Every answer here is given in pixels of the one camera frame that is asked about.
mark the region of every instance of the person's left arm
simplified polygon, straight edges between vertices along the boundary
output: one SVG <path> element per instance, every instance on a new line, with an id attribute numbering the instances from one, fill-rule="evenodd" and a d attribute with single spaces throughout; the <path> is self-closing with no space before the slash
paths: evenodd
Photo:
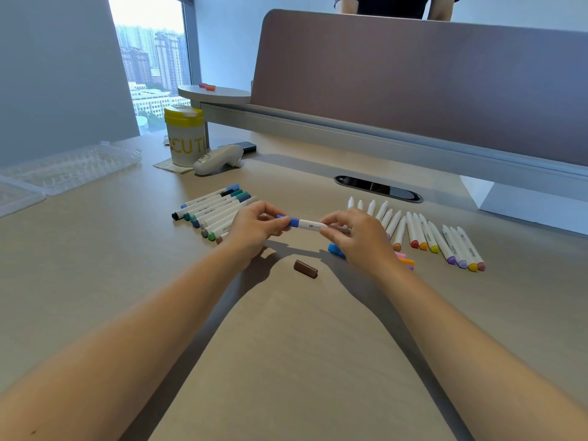
<path id="1" fill-rule="evenodd" d="M 431 0 L 429 20 L 450 21 L 453 14 L 453 5 L 459 0 Z"/>
<path id="2" fill-rule="evenodd" d="M 64 348 L 0 396 L 0 440 L 118 440 L 232 279 L 289 223 L 263 202 L 236 215 L 208 256 L 150 298 Z"/>

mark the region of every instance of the wooden desk surface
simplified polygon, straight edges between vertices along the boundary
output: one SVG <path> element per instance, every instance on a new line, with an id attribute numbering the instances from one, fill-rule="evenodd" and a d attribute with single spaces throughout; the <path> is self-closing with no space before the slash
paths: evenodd
<path id="1" fill-rule="evenodd" d="M 185 200 L 239 182 L 292 216 L 319 219 L 350 195 L 382 202 L 332 180 L 357 172 L 425 199 L 391 200 L 394 209 L 466 229 L 487 272 L 406 245 L 416 272 L 588 406 L 587 237 L 481 212 L 456 175 L 212 124 L 210 133 L 213 147 L 250 140 L 258 154 L 242 169 L 197 178 L 152 167 L 169 155 L 163 133 L 130 139 L 121 145 L 143 150 L 139 167 L 0 219 L 0 390 L 214 246 L 189 223 L 172 222 Z M 294 230 L 269 246 L 275 253 L 235 279 L 123 439 L 191 439 L 194 430 L 206 439 L 356 439 L 394 428 L 404 439 L 468 439 L 370 282 L 312 232 Z M 319 268 L 316 281 L 292 270 L 296 258 Z"/>

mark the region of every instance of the gray wall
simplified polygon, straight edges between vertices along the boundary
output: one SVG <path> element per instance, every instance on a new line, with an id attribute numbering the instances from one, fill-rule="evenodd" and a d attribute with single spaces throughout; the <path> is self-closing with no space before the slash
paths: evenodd
<path id="1" fill-rule="evenodd" d="M 249 90 L 271 9 L 334 12 L 334 0 L 196 0 L 202 81 Z M 588 31 L 588 0 L 461 0 L 453 21 Z"/>
<path id="2" fill-rule="evenodd" d="M 139 134 L 107 0 L 0 0 L 0 166 Z"/>

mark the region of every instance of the black shirt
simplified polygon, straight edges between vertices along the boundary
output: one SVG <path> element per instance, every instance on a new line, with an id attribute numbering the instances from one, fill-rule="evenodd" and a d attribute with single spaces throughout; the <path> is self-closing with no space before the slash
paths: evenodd
<path id="1" fill-rule="evenodd" d="M 357 0 L 360 15 L 422 19 L 429 0 Z"/>

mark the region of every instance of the person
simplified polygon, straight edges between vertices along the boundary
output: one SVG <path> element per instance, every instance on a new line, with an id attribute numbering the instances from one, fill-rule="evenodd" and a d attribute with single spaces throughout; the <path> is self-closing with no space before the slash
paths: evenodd
<path id="1" fill-rule="evenodd" d="M 284 213 L 263 202 L 241 209 L 209 255 L 8 389 L 0 398 L 0 440 L 119 439 L 229 282 L 269 236 L 288 230 L 287 216 L 262 221 L 264 214 Z M 350 209 L 322 222 L 349 226 L 350 237 L 320 233 L 381 287 L 476 440 L 586 439 L 587 412 L 402 265 L 378 220 Z"/>
<path id="2" fill-rule="evenodd" d="M 341 14 L 374 15 L 422 19 L 429 0 L 334 0 Z M 431 0 L 429 20 L 450 21 L 453 5 L 459 0 Z"/>

